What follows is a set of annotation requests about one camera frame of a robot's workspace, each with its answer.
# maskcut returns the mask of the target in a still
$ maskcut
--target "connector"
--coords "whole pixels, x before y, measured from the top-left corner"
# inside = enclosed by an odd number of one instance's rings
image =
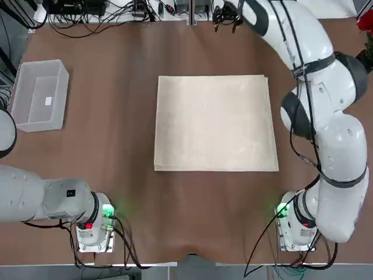
[[[101,229],[106,230],[108,232],[112,232],[114,230],[114,227],[112,225],[101,225]]]
[[[165,6],[165,8],[166,8],[166,11],[167,11],[169,14],[171,14],[171,15],[173,15],[173,16],[176,14],[175,9],[174,9],[173,7],[171,7],[169,4],[167,4],[167,5]]]

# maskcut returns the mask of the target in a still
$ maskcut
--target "black electronics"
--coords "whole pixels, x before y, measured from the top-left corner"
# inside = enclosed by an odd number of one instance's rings
[[[43,0],[43,7],[50,15],[103,16],[106,0]]]

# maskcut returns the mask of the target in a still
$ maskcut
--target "table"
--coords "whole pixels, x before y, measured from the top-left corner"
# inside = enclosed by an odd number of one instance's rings
[[[336,50],[356,55],[364,35],[354,19],[322,22]],[[75,35],[84,27],[67,30]],[[85,179],[106,193],[128,219],[141,263],[177,261],[188,253],[221,263],[244,263],[273,208],[287,190],[306,186],[315,170],[290,149],[280,118],[283,96],[295,86],[277,54],[248,27],[231,34],[209,22],[130,23],[84,39],[64,38],[49,26],[30,36],[24,61],[61,59],[70,73],[61,130],[19,131],[14,151],[1,164],[36,172],[44,179]],[[155,172],[154,129],[159,75],[250,75],[269,78],[279,172]],[[373,157],[373,80],[362,101],[348,109],[366,129]],[[312,149],[302,139],[295,145]],[[356,231],[341,244],[337,263],[373,263],[370,238],[373,190],[368,190]],[[0,224],[0,264],[71,264],[68,234],[21,223]],[[274,230],[269,237],[275,245]],[[297,255],[280,254],[278,262]],[[92,262],[92,254],[84,261]],[[326,262],[322,242],[309,262]],[[98,254],[96,264],[122,263],[123,246]],[[253,264],[273,264],[268,237]]]

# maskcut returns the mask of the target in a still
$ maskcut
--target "plastic container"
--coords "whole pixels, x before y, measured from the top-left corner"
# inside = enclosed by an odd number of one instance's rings
[[[26,132],[61,129],[68,82],[61,60],[23,63],[12,107],[17,128]]]

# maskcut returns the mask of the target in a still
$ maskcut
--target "metal pole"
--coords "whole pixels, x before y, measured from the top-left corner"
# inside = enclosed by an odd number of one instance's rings
[[[189,0],[189,22],[188,25],[196,25],[196,20],[195,20],[195,0]]]

